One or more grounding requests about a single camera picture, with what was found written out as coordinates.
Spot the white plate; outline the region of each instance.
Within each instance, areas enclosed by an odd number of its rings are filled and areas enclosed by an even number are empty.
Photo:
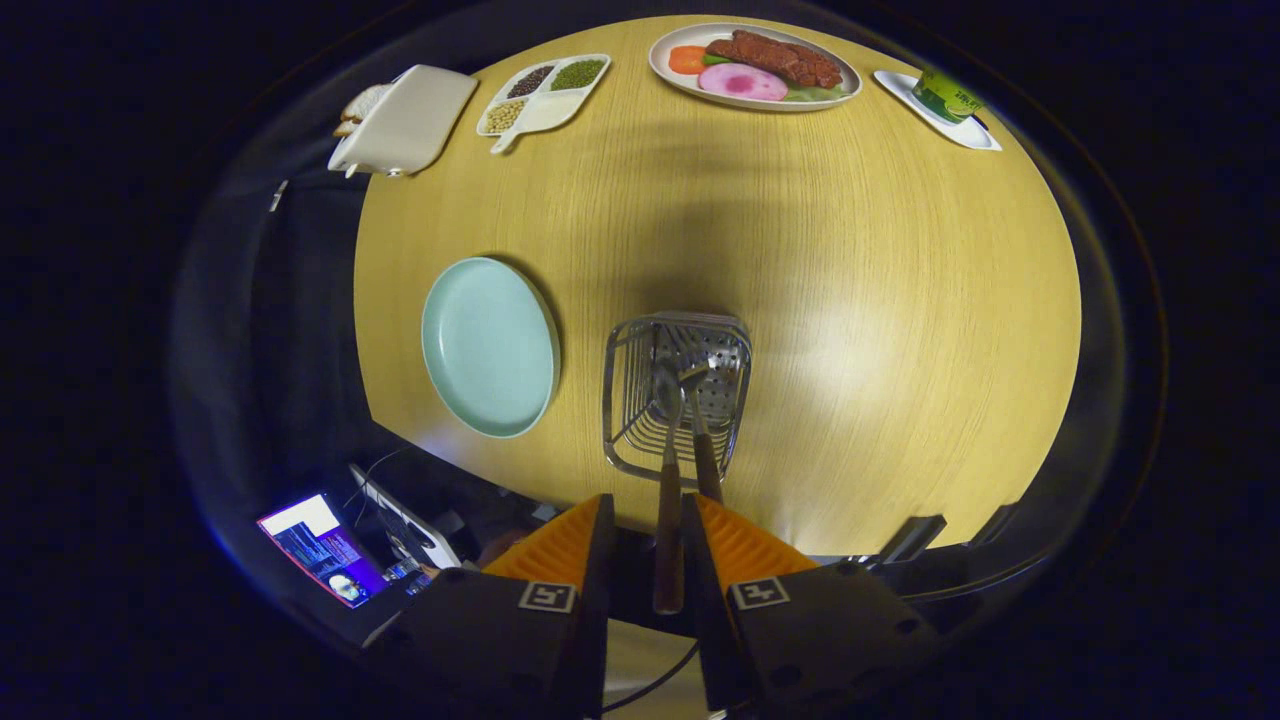
[[[604,67],[600,68],[600,72],[595,73],[595,78],[591,79],[591,85],[588,85],[586,87],[552,90],[552,82],[556,79],[556,76],[559,74],[566,65],[579,60],[604,60]],[[502,140],[494,143],[492,150],[492,152],[497,155],[506,150],[511,141],[518,135],[561,127],[577,114],[579,108],[581,108],[582,102],[586,101],[586,97],[591,95],[595,86],[600,83],[600,78],[604,77],[604,73],[609,70],[612,61],[613,60],[608,55],[595,53],[590,55],[559,58],[529,65],[527,68],[511,76],[498,92],[493,95],[493,100],[489,101],[489,106],[484,109],[484,113],[480,113],[480,119],[476,120],[476,135],[483,135],[485,137],[500,137]],[[552,72],[543,78],[541,85],[539,85],[529,95],[521,95],[520,97],[507,97],[511,88],[525,76],[547,65],[553,65]],[[516,115],[516,122],[507,131],[484,132],[484,122],[489,117],[490,110],[499,105],[506,105],[507,102],[518,102],[520,100],[525,100],[525,106],[521,109],[520,115]]]
[[[667,61],[671,59],[671,49],[678,47],[681,45],[701,45],[707,46],[713,40],[731,40],[733,37],[735,29],[749,29],[754,33],[763,35],[773,40],[781,40],[782,42],[795,42],[796,45],[803,45],[815,53],[820,53],[827,58],[831,58],[836,67],[840,68],[840,74],[844,77],[844,82],[837,85],[849,95],[841,97],[840,100],[822,100],[818,102],[796,102],[785,100],[748,100],[745,97],[733,97],[731,95],[721,95],[719,92],[709,92],[698,87],[698,76],[684,76],[673,72],[667,67]],[[777,29],[769,29],[767,27],[749,26],[742,23],[704,23],[696,26],[682,27],[675,32],[669,32],[658,42],[653,44],[649,49],[649,67],[653,72],[658,73],[658,77],[675,85],[685,92],[696,95],[699,97],[705,97],[713,102],[721,102],[724,105],[733,105],[735,108],[750,108],[753,110],[773,110],[776,113],[809,113],[813,110],[824,110],[827,108],[835,108],[836,105],[847,102],[855,95],[863,90],[863,78],[858,74],[858,70],[852,68],[849,63],[844,61],[838,55],[831,53],[829,50],[822,47],[820,45],[814,45],[808,40],[801,40],[794,35],[787,35]]]
[[[987,128],[982,127],[975,118],[969,118],[963,123],[945,123],[936,118],[928,108],[920,104],[919,100],[911,95],[911,88],[915,87],[915,81],[920,79],[904,73],[891,73],[888,70],[876,70],[872,73],[876,77],[876,82],[884,86],[884,90],[890,92],[893,97],[897,97],[904,105],[911,109],[916,115],[924,122],[933,126],[933,129],[947,136],[952,142],[957,145],[964,145],[965,147],[972,147],[973,150],[1004,150],[1000,142]]]

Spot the bread slice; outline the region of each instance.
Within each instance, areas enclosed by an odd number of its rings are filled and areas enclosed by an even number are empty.
[[[372,87],[366,87],[356,96],[355,100],[347,102],[347,106],[342,109],[343,120],[356,120],[357,123],[369,117],[372,111],[374,105],[383,99],[383,95],[390,90],[390,85],[375,85]]]
[[[356,132],[356,128],[358,128],[358,127],[360,127],[360,123],[357,123],[356,120],[343,120],[342,124],[339,124],[333,131],[333,136],[334,137],[347,137],[348,135]]]

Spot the steak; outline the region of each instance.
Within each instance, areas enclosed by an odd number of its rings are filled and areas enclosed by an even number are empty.
[[[842,79],[836,63],[820,54],[803,45],[778,42],[745,29],[735,29],[733,40],[713,41],[707,46],[707,53],[782,76],[803,87],[831,90]]]

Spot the laptop screen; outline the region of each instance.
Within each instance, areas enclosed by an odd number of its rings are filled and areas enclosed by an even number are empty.
[[[294,565],[347,607],[357,607],[389,584],[378,566],[361,553],[324,495],[291,505],[257,524]]]

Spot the metal utensil holder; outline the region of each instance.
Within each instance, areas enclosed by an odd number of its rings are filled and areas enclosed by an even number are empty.
[[[671,332],[675,328],[685,332]],[[675,338],[689,338],[692,342],[684,343]],[[692,471],[692,402],[696,401],[712,437],[716,466],[723,480],[733,457],[733,443],[742,424],[746,387],[751,377],[751,343],[746,328],[737,318],[701,313],[658,313],[613,328],[604,352],[603,420],[604,455],[614,468],[650,480],[658,479],[667,418],[653,393],[654,364],[671,360],[681,369],[687,369],[694,361],[709,357],[714,359],[714,368],[703,379],[698,397],[685,402],[678,419],[676,454],[682,461],[682,469],[687,466]],[[622,459],[618,445],[623,442],[652,455],[653,466]],[[696,478],[684,473],[680,480],[689,489],[698,487]]]

